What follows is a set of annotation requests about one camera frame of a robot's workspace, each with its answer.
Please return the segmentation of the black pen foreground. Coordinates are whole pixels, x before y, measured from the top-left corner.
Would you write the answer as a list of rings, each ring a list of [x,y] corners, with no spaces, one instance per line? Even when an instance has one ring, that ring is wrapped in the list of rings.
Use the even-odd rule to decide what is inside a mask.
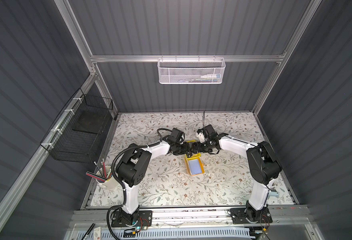
[[[86,240],[89,237],[89,235],[92,232],[92,230],[94,229],[94,227],[95,227],[95,224],[92,223],[91,226],[89,227],[89,229],[84,234],[84,236],[81,238],[81,240]]]

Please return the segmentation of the white small box foreground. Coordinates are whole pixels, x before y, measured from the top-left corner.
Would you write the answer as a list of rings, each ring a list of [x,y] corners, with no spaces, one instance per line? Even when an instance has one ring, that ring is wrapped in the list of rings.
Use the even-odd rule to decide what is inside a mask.
[[[94,228],[93,239],[94,240],[102,240],[102,228],[101,227]]]

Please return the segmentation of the yellow leather card holder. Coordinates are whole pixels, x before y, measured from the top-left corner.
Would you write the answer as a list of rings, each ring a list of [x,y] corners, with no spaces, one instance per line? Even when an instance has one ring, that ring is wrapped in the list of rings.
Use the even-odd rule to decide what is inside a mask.
[[[200,158],[195,158],[193,160],[184,159],[186,164],[187,173],[191,176],[204,174],[203,164]]]

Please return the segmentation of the white tube in basket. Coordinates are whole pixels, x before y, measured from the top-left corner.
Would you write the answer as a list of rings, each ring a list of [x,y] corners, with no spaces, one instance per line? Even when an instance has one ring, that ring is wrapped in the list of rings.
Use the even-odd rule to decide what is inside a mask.
[[[199,78],[209,81],[219,81],[221,79],[221,74],[208,74],[200,76]]]

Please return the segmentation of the black pad in basket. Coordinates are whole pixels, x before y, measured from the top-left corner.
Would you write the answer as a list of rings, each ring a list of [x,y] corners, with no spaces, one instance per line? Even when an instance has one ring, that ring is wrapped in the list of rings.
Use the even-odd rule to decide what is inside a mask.
[[[75,120],[72,130],[86,134],[101,134],[108,122],[109,113],[107,110],[97,111],[84,110]]]

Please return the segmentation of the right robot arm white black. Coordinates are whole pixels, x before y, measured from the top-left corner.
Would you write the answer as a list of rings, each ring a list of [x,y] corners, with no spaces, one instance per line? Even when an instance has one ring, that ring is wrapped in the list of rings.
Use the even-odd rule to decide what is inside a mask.
[[[196,136],[200,143],[193,147],[197,153],[213,153],[213,149],[230,151],[248,161],[249,171],[253,178],[252,192],[247,207],[261,211],[266,207],[271,187],[278,178],[282,167],[270,143],[246,142],[226,133],[218,134],[212,125],[197,130]]]

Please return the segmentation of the yellow plastic card tray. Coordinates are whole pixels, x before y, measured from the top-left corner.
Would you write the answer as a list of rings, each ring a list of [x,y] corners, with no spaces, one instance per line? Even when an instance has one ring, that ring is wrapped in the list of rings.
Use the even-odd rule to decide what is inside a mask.
[[[191,159],[199,154],[199,151],[198,151],[199,142],[197,142],[196,140],[191,140],[191,141],[185,142],[184,144],[186,147],[185,155],[188,159]]]

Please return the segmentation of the pen holder with pens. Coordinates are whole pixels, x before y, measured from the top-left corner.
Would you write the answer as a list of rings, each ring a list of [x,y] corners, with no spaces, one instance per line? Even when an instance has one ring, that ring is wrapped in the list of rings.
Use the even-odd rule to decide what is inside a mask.
[[[96,180],[98,186],[105,190],[113,190],[119,185],[112,175],[112,167],[108,166],[104,159],[101,161],[101,167],[98,168],[96,173],[87,171],[86,175]]]

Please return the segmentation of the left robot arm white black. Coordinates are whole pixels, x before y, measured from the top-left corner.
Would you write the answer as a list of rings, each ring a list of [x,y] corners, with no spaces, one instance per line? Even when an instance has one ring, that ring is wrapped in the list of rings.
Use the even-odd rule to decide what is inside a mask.
[[[157,130],[160,139],[149,145],[131,144],[113,160],[112,174],[123,188],[122,213],[133,216],[140,208],[138,185],[144,179],[151,160],[167,154],[183,155],[188,146],[185,133],[174,128]]]

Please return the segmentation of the aluminium front rail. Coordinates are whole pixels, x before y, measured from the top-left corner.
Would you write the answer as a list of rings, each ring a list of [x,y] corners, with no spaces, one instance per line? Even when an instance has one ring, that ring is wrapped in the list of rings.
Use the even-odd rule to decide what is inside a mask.
[[[270,205],[269,213],[264,214],[271,221],[260,220],[250,222],[245,219],[243,207],[167,207],[167,208],[144,208],[151,211],[152,215],[147,220],[139,220],[139,224],[149,222],[153,228],[165,227],[208,227],[226,226],[238,224],[239,226],[281,226],[281,225],[304,225],[313,221],[309,207],[306,205]]]

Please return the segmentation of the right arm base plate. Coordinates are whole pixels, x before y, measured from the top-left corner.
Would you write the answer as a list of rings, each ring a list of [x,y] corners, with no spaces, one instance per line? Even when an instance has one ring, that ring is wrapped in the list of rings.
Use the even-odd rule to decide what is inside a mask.
[[[231,208],[227,211],[234,224],[271,224],[273,219],[268,208],[254,210],[253,208]]]

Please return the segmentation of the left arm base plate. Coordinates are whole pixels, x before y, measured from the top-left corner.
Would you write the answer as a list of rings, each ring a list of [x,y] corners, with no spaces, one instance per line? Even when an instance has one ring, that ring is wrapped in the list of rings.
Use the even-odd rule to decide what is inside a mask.
[[[152,225],[153,211],[139,210],[132,215],[117,210],[112,213],[111,226],[112,227],[150,227]]]

